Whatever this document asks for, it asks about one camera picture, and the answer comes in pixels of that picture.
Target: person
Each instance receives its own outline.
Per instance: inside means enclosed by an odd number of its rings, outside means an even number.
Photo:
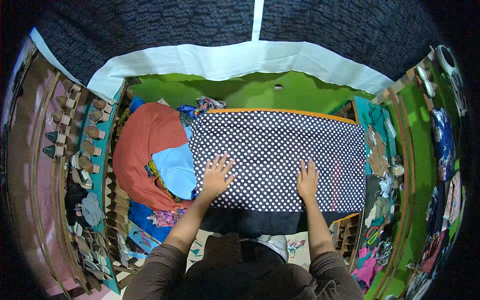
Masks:
[[[124,299],[363,299],[358,283],[335,251],[330,230],[318,207],[319,171],[300,161],[297,190],[308,219],[310,272],[287,264],[271,248],[238,234],[209,236],[204,257],[185,273],[187,255],[213,199],[235,179],[227,174],[235,164],[228,155],[207,161],[203,189],[155,247],[128,284]]]

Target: navy blue fabric with white dots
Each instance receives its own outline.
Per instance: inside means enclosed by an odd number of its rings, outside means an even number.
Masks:
[[[207,159],[225,151],[236,161],[237,179],[212,209],[299,213],[300,159],[320,171],[317,200],[323,212],[358,212],[365,203],[365,142],[361,126],[332,119],[272,111],[209,113],[192,123],[189,140],[197,188]]]

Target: rust red fabric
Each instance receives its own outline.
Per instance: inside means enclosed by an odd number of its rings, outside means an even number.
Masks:
[[[115,152],[113,171],[120,187],[130,198],[157,210],[175,210],[189,207],[192,201],[178,204],[148,177],[145,165],[152,154],[175,148],[187,142],[179,113],[157,102],[141,105],[123,126]]]

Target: orange fabric edge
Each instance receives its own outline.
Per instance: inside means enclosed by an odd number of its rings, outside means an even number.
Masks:
[[[213,109],[209,110],[207,113],[219,113],[219,112],[245,112],[245,111],[281,111],[281,112],[290,112],[294,114],[301,114],[306,116],[312,117],[320,117],[325,119],[332,119],[340,122],[355,124],[355,121],[345,119],[342,117],[337,117],[333,115],[321,114],[319,112],[311,112],[311,111],[304,111],[304,110],[295,110],[295,109],[274,109],[274,108],[226,108],[226,109]]]
[[[338,220],[333,221],[332,224],[333,224],[333,223],[338,223],[338,222],[343,221],[343,220],[346,220],[346,219],[353,218],[354,216],[359,215],[359,214],[360,214],[360,213],[354,213],[354,214],[348,215],[348,216],[346,216],[345,218],[342,218],[342,219],[338,219]]]

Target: hand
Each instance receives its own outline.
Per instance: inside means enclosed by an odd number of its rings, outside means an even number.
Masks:
[[[315,194],[318,189],[319,171],[315,170],[315,163],[310,160],[308,169],[305,167],[303,159],[300,160],[300,170],[297,172],[297,190],[306,206],[309,204],[317,205]]]
[[[228,185],[230,185],[235,179],[235,174],[233,174],[225,180],[225,175],[228,174],[235,164],[235,160],[232,159],[230,163],[226,165],[227,157],[228,154],[225,152],[222,160],[219,162],[220,155],[217,155],[212,166],[210,166],[210,159],[207,160],[202,193],[205,196],[208,196],[210,200],[213,200],[215,196],[225,191]]]

